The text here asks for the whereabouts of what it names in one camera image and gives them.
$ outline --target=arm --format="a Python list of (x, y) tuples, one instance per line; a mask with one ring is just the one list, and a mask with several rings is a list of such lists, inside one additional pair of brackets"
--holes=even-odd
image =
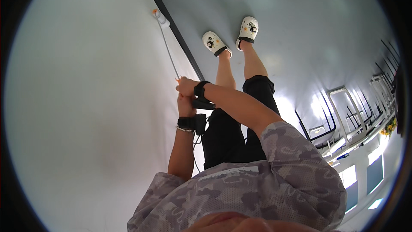
[[(185, 96), (192, 96), (193, 89), (198, 83), (182, 77), (176, 90)], [(258, 136), (269, 124), (283, 121), (274, 111), (246, 93), (214, 84), (205, 84), (203, 88), (206, 99), (218, 105), (239, 123), (252, 129)]]
[(176, 129), (175, 144), (169, 159), (167, 173), (184, 181), (188, 181), (193, 173), (193, 136), (193, 133)]
[(182, 179), (171, 174), (163, 172), (157, 173), (134, 211), (133, 216), (128, 221), (127, 231), (145, 231), (144, 229), (142, 230), (142, 228), (139, 230), (143, 221), (149, 216), (157, 204), (183, 183), (184, 181)]
[[(185, 97), (179, 93), (179, 117), (193, 117), (196, 115), (196, 109), (192, 107), (193, 99), (193, 95)], [(193, 173), (193, 136), (193, 133), (176, 129), (175, 144), (173, 145), (167, 169), (167, 173), (175, 175), (185, 182), (192, 178)]]
[(316, 229), (336, 228), (345, 214), (347, 193), (339, 174), (316, 147), (286, 122), (266, 127), (260, 142), (271, 172), (279, 183), (287, 184), (285, 201), (305, 209), (306, 215), (297, 222), (310, 223), (311, 215), (320, 215), (322, 225)]

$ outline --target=floor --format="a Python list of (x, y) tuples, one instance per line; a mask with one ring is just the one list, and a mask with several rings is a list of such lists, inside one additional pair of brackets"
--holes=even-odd
[[(374, 106), (369, 80), (378, 72), (375, 62), (388, 54), (381, 39), (392, 39), (377, 0), (162, 1), (206, 80), (215, 81), (218, 60), (204, 47), (202, 35), (212, 30), (232, 49), (238, 90), (244, 82), (244, 60), (234, 42), (241, 20), (254, 16), (260, 28), (255, 50), (275, 83), (281, 116), (295, 127), (299, 123), (294, 110), (308, 130), (326, 125), (320, 93), (342, 85), (356, 91), (365, 104), (363, 92)], [(333, 100), (340, 115), (346, 115), (347, 98), (335, 95)]]

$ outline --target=hand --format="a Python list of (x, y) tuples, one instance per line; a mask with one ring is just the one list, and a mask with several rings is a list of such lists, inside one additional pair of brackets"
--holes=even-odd
[(179, 85), (176, 86), (176, 90), (180, 92), (183, 96), (192, 97), (193, 96), (193, 89), (196, 85), (198, 85), (199, 81), (193, 81), (188, 79), (187, 77), (183, 76), (179, 80)]
[(179, 93), (178, 96), (178, 110), (179, 117), (193, 117), (196, 115), (196, 109), (192, 107), (192, 101), (195, 99), (195, 96), (183, 96), (182, 93)]

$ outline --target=black pants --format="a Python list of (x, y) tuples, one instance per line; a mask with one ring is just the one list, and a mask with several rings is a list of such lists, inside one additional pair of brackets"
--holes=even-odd
[[(266, 76), (255, 75), (243, 84), (243, 91), (265, 104), (279, 115), (273, 93), (273, 83)], [(208, 169), (223, 162), (254, 162), (265, 160), (259, 137), (248, 128), (247, 141), (243, 138), (241, 125), (222, 109), (212, 112), (209, 127), (202, 144), (205, 155), (204, 168)]]

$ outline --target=leg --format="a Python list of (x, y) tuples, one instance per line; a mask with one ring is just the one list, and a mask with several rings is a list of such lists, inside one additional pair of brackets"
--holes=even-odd
[[(214, 32), (205, 33), (203, 43), (207, 49), (219, 57), (216, 84), (235, 89), (236, 83), (229, 62), (232, 56), (230, 49)], [(202, 145), (205, 155), (205, 169), (228, 162), (228, 157), (232, 156), (240, 147), (245, 146), (240, 124), (222, 109), (214, 110), (209, 117), (209, 127), (202, 137)]]
[[(245, 56), (245, 83), (243, 85), (243, 91), (262, 102), (265, 106), (279, 115), (275, 99), (273, 98), (273, 93), (275, 92), (273, 82), (267, 77), (266, 68), (252, 46), (255, 42), (258, 30), (258, 21), (250, 16), (245, 17), (242, 21), (240, 34), (236, 41), (237, 48), (240, 51), (243, 51)], [(245, 150), (239, 156), (240, 159), (253, 159), (252, 161), (266, 159), (259, 137), (249, 128), (244, 148)]]
[(245, 55), (245, 68), (243, 71), (245, 80), (250, 79), (255, 75), (267, 76), (266, 68), (253, 49), (252, 43), (241, 40), (239, 46)]
[(216, 85), (236, 89), (236, 82), (234, 81), (232, 70), (230, 68), (230, 52), (224, 50), (218, 55), (219, 66), (218, 74), (216, 75)]

